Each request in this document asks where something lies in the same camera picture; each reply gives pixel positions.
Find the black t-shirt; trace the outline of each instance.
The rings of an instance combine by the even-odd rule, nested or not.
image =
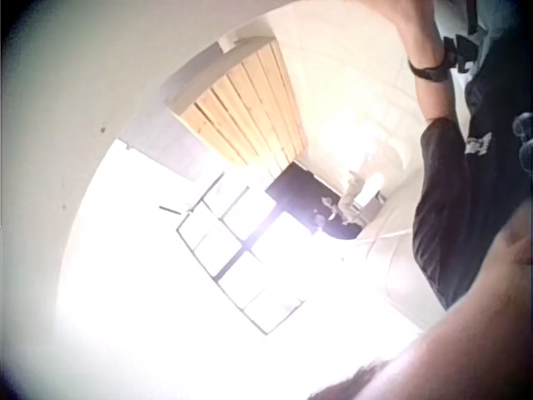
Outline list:
[[[462,297],[495,235],[531,195],[515,117],[531,110],[531,50],[519,32],[491,47],[466,86],[468,138],[448,119],[421,138],[424,183],[413,227],[415,259],[444,308]]]

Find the wooden ceiling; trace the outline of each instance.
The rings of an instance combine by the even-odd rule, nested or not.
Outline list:
[[[294,92],[276,40],[242,57],[181,112],[208,146],[270,184],[307,147]]]

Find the window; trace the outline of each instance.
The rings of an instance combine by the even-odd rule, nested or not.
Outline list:
[[[299,254],[306,251],[303,240],[310,233],[264,192],[222,174],[177,232],[212,280],[264,334],[303,304]]]

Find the man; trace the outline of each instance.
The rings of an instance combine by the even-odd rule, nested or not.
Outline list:
[[[466,86],[465,142],[433,2],[363,2],[395,24],[416,75],[428,127],[413,248],[443,307],[456,305],[398,359],[311,398],[533,398],[531,49],[518,7],[477,2],[486,34]]]

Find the hair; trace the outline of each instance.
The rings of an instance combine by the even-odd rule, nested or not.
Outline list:
[[[386,367],[388,361],[377,361],[361,367],[354,376],[311,395],[308,400],[353,400],[361,390]]]

